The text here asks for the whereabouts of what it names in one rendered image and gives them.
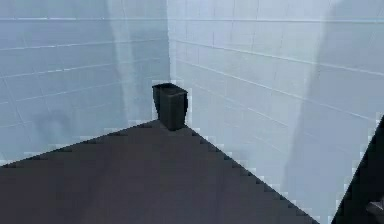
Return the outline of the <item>black waste bin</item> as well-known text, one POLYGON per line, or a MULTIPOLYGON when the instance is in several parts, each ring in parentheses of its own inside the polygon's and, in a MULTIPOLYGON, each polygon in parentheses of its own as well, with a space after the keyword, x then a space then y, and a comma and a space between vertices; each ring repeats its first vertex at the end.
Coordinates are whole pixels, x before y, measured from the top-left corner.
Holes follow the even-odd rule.
POLYGON ((188 109, 188 92, 172 83, 157 84, 152 89, 158 120, 170 131, 182 129, 188 109))

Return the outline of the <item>black cabinet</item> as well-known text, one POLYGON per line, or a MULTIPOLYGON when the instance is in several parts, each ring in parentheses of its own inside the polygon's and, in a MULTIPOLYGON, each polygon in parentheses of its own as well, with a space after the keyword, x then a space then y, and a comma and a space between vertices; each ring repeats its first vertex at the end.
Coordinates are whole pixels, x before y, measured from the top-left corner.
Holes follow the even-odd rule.
POLYGON ((384 224, 384 115, 331 224, 384 224))

